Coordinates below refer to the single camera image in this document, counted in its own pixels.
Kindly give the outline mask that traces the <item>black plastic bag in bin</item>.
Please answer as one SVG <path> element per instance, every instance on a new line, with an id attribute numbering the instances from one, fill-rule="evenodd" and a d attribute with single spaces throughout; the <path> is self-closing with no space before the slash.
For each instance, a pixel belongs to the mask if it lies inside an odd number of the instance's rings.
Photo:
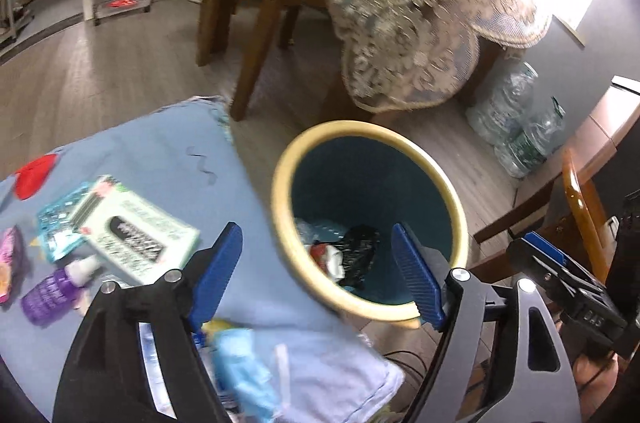
<path id="1" fill-rule="evenodd" d="M 379 245 L 380 233 L 373 227 L 358 225 L 345 232 L 335 246 L 342 253 L 344 277 L 338 281 L 341 287 L 355 291 L 364 288 L 364 280 L 371 270 Z"/>

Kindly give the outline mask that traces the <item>green medicine box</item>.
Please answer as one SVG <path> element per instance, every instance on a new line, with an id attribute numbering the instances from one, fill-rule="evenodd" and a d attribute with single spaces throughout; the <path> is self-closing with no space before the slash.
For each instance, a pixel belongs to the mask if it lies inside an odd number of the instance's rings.
<path id="1" fill-rule="evenodd" d="M 72 215 L 72 226 L 136 284 L 151 284 L 182 268 L 200 232 L 145 200 L 111 175 L 94 183 Z"/>

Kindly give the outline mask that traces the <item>red floral paper wrapper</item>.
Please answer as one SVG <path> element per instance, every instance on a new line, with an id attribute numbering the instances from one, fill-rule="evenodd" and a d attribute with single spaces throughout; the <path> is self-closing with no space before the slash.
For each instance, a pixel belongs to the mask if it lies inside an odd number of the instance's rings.
<path id="1" fill-rule="evenodd" d="M 334 245 L 324 242 L 314 243 L 309 248 L 309 255 L 316 265 L 334 283 L 345 278 L 343 254 Z"/>

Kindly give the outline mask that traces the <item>teal blister pill pack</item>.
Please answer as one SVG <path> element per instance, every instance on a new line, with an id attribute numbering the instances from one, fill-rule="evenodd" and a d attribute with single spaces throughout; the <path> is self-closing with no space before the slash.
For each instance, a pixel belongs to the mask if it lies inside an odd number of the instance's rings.
<path id="1" fill-rule="evenodd" d="M 91 254 L 84 237 L 72 226 L 72 215 L 92 186 L 93 182 L 82 182 L 65 195 L 47 203 L 37 213 L 37 239 L 49 263 L 66 265 L 73 259 Z"/>

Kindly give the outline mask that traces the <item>clear water jug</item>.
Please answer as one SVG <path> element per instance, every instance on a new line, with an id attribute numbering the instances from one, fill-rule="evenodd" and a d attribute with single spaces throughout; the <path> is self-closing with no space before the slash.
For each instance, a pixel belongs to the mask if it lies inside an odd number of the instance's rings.
<path id="1" fill-rule="evenodd" d="M 558 98 L 551 97 L 547 107 L 529 116 L 511 140 L 495 146 L 503 169 L 517 180 L 538 169 L 560 146 L 565 116 Z"/>
<path id="2" fill-rule="evenodd" d="M 508 142 L 533 102 L 537 80 L 538 73 L 526 61 L 503 72 L 489 94 L 466 110 L 472 130 L 491 146 Z"/>

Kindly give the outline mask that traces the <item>light blue cartoon blanket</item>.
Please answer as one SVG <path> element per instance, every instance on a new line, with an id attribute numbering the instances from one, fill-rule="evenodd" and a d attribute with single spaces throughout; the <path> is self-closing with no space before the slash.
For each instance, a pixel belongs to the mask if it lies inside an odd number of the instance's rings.
<path id="1" fill-rule="evenodd" d="M 24 242 L 77 188 L 61 255 L 25 250 L 1 313 L 6 422 L 365 422 L 404 383 L 281 261 L 210 102 L 190 99 L 56 149 Z"/>

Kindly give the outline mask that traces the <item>yellow rimmed teal trash bin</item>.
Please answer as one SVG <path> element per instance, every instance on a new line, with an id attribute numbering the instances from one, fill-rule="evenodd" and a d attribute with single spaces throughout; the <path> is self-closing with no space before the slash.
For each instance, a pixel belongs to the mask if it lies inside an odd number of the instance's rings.
<path id="1" fill-rule="evenodd" d="M 451 180 L 417 144 L 371 123 L 332 121 L 298 135 L 274 171 L 270 213 L 294 278 L 326 306 L 363 319 L 421 325 L 390 250 L 395 224 L 407 224 L 451 266 L 465 266 L 469 256 L 468 223 Z M 323 273 L 299 235 L 298 221 L 378 232 L 380 244 L 361 289 L 345 289 Z"/>

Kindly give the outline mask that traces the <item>pink purple snack wrapper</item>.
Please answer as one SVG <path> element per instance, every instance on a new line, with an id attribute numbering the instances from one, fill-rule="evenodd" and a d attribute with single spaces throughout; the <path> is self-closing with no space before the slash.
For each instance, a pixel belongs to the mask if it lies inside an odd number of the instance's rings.
<path id="1" fill-rule="evenodd" d="M 1 232 L 0 303 L 9 302 L 12 287 L 23 264 L 24 240 L 20 228 L 13 226 Z"/>

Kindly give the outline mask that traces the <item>purple spray bottle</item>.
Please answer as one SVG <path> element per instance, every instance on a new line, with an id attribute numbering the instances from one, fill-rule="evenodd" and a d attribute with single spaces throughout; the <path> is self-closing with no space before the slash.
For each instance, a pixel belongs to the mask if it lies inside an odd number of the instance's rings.
<path id="1" fill-rule="evenodd" d="M 21 299 L 28 321 L 37 327 L 45 327 L 63 316 L 78 302 L 101 267 L 101 260 L 91 255 L 55 269 Z"/>

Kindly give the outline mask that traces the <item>orange wooden chair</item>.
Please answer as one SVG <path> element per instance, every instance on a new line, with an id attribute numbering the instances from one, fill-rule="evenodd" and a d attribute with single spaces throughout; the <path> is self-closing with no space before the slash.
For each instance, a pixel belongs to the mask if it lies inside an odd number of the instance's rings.
<path id="1" fill-rule="evenodd" d="M 570 149 L 563 150 L 562 180 L 565 199 L 582 237 L 591 273 L 605 283 L 612 264 L 615 235 L 605 217 L 596 187 L 590 178 L 580 175 Z"/>

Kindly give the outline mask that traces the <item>light blue face mask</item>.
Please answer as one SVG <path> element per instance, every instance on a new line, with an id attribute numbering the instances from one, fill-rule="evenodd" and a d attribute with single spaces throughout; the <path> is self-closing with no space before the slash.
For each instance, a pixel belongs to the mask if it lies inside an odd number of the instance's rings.
<path id="1" fill-rule="evenodd" d="M 238 403 L 254 422 L 276 421 L 280 397 L 272 374 L 254 346 L 254 332 L 245 328 L 219 331 L 213 336 L 213 365 L 221 390 Z"/>

